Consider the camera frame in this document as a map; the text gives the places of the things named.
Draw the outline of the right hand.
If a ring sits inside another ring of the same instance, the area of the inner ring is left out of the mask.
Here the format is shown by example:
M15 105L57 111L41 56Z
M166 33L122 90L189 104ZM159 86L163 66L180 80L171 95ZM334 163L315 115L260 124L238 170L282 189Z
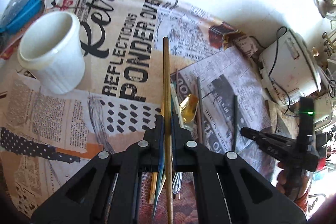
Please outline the right hand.
M276 189L286 196L295 195L295 204L306 213L313 173L302 171L298 176L283 162L278 162L277 166L281 171L277 176Z

